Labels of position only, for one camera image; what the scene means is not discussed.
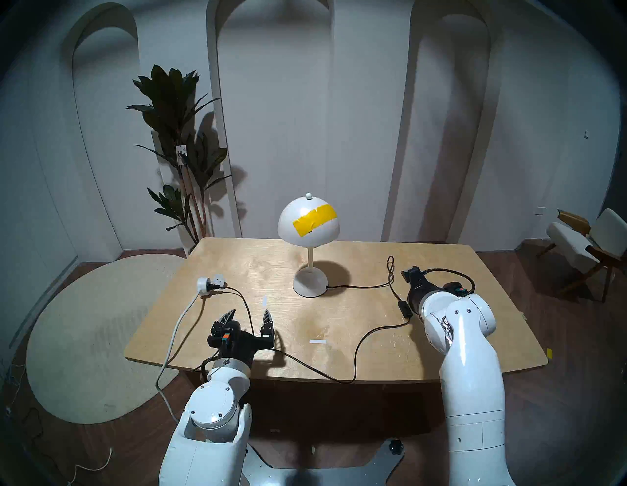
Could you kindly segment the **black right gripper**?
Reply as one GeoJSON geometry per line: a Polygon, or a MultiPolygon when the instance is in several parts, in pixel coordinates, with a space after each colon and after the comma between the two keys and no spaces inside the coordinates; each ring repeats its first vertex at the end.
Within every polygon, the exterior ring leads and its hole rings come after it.
{"type": "Polygon", "coordinates": [[[401,276],[410,285],[408,294],[427,294],[435,291],[435,285],[425,277],[424,271],[417,266],[401,271],[401,276]]]}

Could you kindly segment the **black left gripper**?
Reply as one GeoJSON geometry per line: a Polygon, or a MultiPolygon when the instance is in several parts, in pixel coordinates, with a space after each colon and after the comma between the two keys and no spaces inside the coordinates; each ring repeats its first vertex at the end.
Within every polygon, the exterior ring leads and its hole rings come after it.
{"type": "Polygon", "coordinates": [[[234,318],[236,309],[225,312],[211,327],[207,336],[209,347],[217,349],[216,360],[234,359],[242,363],[252,363],[258,351],[271,350],[275,345],[275,328],[268,309],[263,314],[261,336],[252,336],[240,330],[240,323],[234,318]]]}

